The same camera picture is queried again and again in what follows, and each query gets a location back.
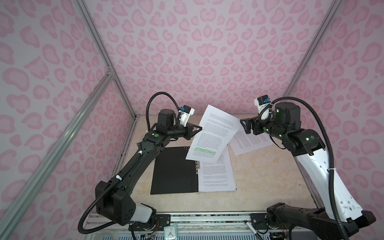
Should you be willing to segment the white sheet green header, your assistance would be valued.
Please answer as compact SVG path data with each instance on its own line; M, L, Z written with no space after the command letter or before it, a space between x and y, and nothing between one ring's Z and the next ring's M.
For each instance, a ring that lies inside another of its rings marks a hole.
M238 118L207 106L200 121L202 130L193 137L186 160L216 163L241 126Z

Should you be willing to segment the black file folder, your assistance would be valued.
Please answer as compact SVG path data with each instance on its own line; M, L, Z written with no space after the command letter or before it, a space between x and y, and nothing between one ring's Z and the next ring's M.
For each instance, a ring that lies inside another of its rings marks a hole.
M198 193L199 161L186 160L188 147L170 147L156 158L151 195Z

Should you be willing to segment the white printed sheet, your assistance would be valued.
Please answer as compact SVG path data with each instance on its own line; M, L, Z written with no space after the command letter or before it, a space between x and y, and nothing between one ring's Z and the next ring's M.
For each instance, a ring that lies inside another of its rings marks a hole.
M237 190L228 146L225 147L216 163L199 162L198 182L198 192Z
M229 142L236 156L246 154L255 150L273 145L266 133L260 135L246 134L243 128L240 128Z

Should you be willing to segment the white printed sheet back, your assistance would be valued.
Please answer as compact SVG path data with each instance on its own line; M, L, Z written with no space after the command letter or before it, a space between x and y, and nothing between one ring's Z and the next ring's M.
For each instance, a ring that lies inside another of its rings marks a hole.
M240 128L229 142L236 156L246 154L255 150L273 145L266 133L260 135L246 134L243 128Z

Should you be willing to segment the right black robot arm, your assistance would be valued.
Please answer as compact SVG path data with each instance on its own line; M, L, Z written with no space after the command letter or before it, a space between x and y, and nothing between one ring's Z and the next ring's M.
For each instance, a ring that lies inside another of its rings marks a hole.
M304 100L281 97L271 101L267 95L255 100L258 115L241 119L246 134L267 134L280 140L280 148L289 151L304 168L323 202L322 208L299 208L277 203L267 208L268 229L302 227L322 240L347 240L376 221L351 195L335 168L330 138L315 111Z

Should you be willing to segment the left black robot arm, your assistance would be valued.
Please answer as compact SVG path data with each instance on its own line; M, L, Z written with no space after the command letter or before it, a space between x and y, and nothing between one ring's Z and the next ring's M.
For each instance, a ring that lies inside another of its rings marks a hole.
M150 106L152 101L160 95L170 97L169 93L158 92L149 99L146 106L147 133L137 144L138 150L108 182L101 181L97 184L95 188L96 198L79 220L78 232L80 234L92 234L115 224L130 225L132 234L139 228L154 234L169 226L168 219L162 220L157 215L156 209L145 204L135 203L131 198L132 191L150 163L163 152L170 142L180 138L191 140L203 128L189 123L190 116L195 112L192 107L187 105L180 107L178 104L175 104L175 111L171 109L160 110L158 121L151 125ZM85 221L92 209L96 209L97 213L109 219L109 222L98 227L85 229Z

